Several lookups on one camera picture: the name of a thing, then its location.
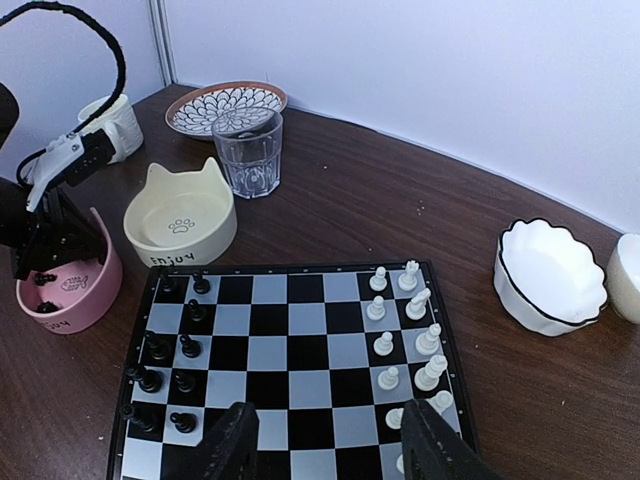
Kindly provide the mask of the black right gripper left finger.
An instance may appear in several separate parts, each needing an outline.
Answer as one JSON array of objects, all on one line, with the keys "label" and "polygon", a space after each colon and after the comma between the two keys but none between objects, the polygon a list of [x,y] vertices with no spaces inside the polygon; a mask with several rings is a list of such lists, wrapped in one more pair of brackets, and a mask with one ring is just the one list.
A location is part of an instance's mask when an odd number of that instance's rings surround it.
[{"label": "black right gripper left finger", "polygon": [[207,432],[193,459],[190,479],[255,479],[259,419],[252,403],[234,403]]}]

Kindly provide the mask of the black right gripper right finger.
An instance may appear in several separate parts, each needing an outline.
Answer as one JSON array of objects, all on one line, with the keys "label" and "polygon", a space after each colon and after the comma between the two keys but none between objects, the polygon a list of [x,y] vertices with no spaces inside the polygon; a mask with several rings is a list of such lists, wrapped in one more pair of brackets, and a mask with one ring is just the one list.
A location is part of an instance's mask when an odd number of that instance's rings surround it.
[{"label": "black right gripper right finger", "polygon": [[426,400],[404,404],[401,440],[406,479],[500,479]]}]

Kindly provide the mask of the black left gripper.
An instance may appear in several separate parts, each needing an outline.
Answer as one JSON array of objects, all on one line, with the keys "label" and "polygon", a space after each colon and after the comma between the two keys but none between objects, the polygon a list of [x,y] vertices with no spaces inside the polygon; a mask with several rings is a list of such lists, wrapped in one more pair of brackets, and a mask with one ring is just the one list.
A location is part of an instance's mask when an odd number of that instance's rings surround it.
[{"label": "black left gripper", "polygon": [[15,279],[75,261],[105,263],[108,247],[102,231],[65,192],[57,192],[58,204],[45,198],[35,212],[26,209],[26,198],[22,187],[1,179],[1,244],[11,249]]}]

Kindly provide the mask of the black chess piece tall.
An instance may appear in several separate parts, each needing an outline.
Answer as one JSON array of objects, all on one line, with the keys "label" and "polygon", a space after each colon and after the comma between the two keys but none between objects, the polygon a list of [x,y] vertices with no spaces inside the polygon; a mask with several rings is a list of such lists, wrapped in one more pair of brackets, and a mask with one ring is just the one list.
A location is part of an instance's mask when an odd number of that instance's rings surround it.
[{"label": "black chess piece tall", "polygon": [[156,370],[148,369],[144,365],[129,365],[125,368],[124,373],[127,377],[137,382],[142,391],[147,393],[159,391],[163,384],[160,373]]}]

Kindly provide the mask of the black pawn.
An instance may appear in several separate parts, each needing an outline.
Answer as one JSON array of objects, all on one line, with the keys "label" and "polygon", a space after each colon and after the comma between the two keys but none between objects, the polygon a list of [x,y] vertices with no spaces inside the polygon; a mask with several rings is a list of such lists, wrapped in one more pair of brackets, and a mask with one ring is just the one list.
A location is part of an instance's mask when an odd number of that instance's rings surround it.
[{"label": "black pawn", "polygon": [[195,359],[202,353],[202,346],[198,340],[193,339],[188,334],[179,336],[181,352],[186,358]]},{"label": "black pawn", "polygon": [[201,305],[196,299],[191,299],[187,304],[189,318],[194,323],[200,323],[207,318],[207,308]]},{"label": "black pawn", "polygon": [[205,295],[211,289],[210,282],[201,274],[200,271],[195,271],[192,275],[193,278],[193,290],[198,295]]}]

